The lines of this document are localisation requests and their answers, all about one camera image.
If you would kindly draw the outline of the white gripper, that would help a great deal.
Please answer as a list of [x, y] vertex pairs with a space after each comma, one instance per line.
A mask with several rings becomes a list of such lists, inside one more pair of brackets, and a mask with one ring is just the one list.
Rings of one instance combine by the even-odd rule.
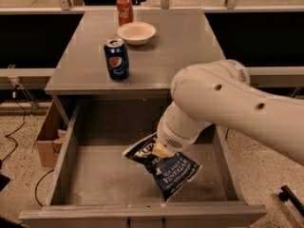
[[210, 125], [209, 122], [192, 119], [172, 102], [159, 121], [159, 141], [154, 145], [153, 154], [163, 159], [172, 158], [175, 152], [183, 152], [189, 148]]

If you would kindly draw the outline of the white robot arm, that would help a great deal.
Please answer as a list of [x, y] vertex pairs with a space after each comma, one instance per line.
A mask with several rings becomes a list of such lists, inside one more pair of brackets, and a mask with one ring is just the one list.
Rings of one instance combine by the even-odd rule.
[[246, 68], [223, 60], [181, 69], [170, 86], [172, 104], [157, 136], [174, 151], [193, 144], [211, 124], [234, 129], [304, 164], [304, 101], [250, 86]]

